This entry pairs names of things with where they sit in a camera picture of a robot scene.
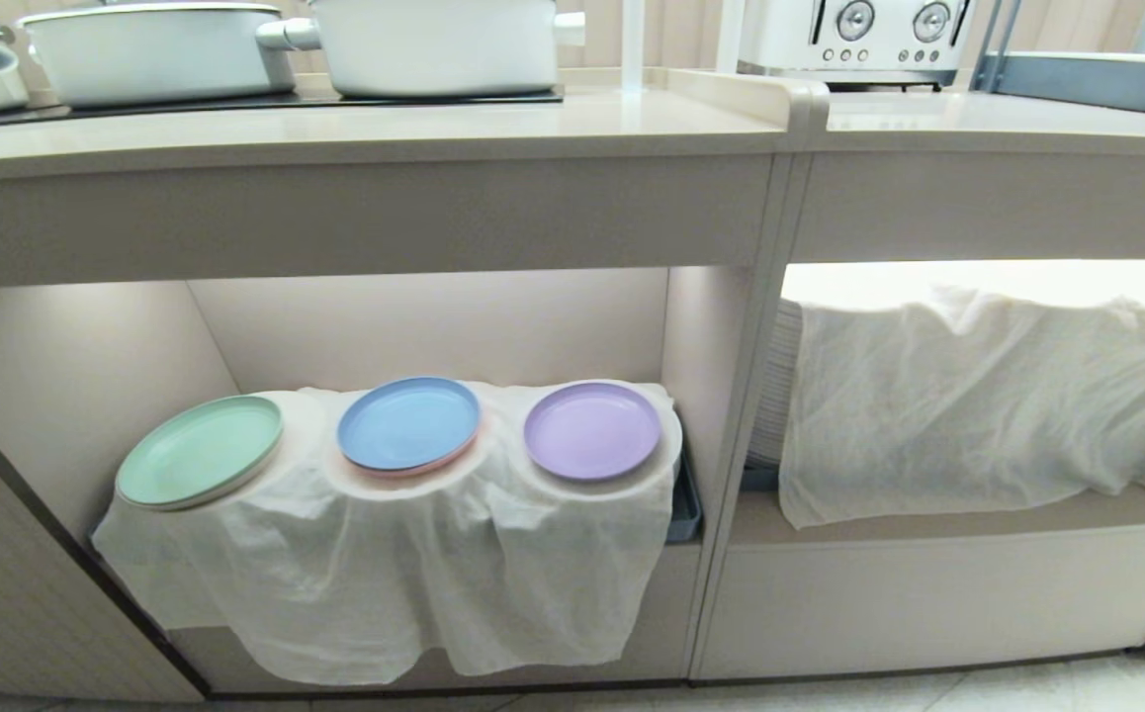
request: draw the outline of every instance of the floor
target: floor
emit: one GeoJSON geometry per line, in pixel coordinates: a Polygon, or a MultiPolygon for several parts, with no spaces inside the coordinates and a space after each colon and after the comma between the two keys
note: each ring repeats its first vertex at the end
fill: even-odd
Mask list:
{"type": "Polygon", "coordinates": [[[1145,712],[1145,662],[1103,658],[1001,671],[827,683],[482,697],[126,704],[0,697],[0,712],[1145,712]]]}

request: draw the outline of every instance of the white toaster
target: white toaster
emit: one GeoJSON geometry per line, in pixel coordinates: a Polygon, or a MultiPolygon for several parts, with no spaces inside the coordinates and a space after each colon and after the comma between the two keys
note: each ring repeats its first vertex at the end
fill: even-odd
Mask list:
{"type": "Polygon", "coordinates": [[[949,86],[976,0],[745,0],[740,71],[949,86]]]}

